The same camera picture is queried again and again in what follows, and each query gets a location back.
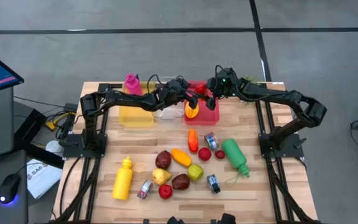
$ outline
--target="pink bottle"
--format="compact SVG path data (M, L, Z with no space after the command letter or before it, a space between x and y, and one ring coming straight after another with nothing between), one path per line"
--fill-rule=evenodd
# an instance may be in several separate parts
M130 94L143 95L139 79L132 73L129 73L125 79L125 87Z

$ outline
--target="green squeeze bottle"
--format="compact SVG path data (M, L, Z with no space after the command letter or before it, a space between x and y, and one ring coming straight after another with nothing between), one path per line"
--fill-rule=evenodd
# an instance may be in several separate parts
M239 169L240 174L249 177L249 169L246 166L247 159L241 152L235 140L228 139L224 141L222 147L233 167Z

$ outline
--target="red container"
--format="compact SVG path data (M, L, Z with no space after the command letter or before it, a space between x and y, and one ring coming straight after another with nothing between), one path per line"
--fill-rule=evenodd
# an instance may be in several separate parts
M197 84L206 84L206 81L189 81L191 91L194 91ZM212 93L208 90L208 96L212 96ZM185 123L187 125L215 125L219 121L219 102L216 100L215 110L210 110L206 107L205 101L198 99L198 106L200 108L197 116L194 118L188 118L185 115Z

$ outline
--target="small can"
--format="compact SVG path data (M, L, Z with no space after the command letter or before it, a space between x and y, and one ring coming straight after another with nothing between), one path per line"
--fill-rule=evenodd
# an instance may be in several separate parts
M211 189L212 193L217 194L221 191L219 182L218 182L215 174L207 176L206 180L208 182L209 188Z
M210 150L215 151L219 147L218 139L213 132L204 135L206 145Z
M139 193L137 193L137 196L144 200L149 194L152 187L153 182L151 182L150 180L146 180L140 188Z

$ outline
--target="concrete floor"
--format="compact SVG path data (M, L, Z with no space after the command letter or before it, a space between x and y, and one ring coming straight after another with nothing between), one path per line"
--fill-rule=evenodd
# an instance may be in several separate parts
M258 0L257 9L263 28L358 27L358 1ZM253 25L244 0L0 0L0 30ZM263 38L272 80L328 108L320 127L300 132L308 139L304 152L319 219L358 223L358 147L349 135L349 123L358 119L358 32ZM128 72L202 79L219 63L264 80L253 32L0 35L0 59L25 79L15 95L56 104L77 103L84 81L122 80ZM29 223L50 218L55 195L56 187L29 207Z

